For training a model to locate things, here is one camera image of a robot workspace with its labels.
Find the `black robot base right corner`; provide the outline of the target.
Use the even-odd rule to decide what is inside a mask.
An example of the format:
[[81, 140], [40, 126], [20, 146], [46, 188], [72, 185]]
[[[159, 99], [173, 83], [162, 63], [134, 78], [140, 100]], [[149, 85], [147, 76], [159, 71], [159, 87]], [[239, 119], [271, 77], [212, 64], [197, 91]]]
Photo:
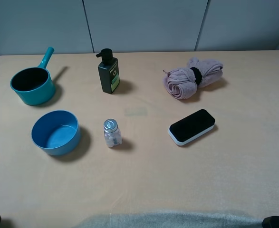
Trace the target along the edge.
[[279, 216], [267, 217], [262, 222], [263, 228], [279, 228]]

